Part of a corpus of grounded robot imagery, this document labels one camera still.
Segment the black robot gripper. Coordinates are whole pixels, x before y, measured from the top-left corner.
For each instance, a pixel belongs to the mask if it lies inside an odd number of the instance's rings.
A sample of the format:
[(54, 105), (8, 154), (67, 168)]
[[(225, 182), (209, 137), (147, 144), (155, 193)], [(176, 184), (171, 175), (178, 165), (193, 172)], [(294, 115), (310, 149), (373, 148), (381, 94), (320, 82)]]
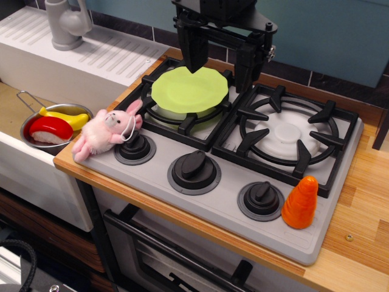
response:
[(208, 61), (208, 42), (236, 51), (235, 87), (246, 92), (257, 81), (263, 57), (274, 56), (277, 25), (255, 7), (256, 1), (173, 1), (174, 19), (185, 66), (195, 73)]

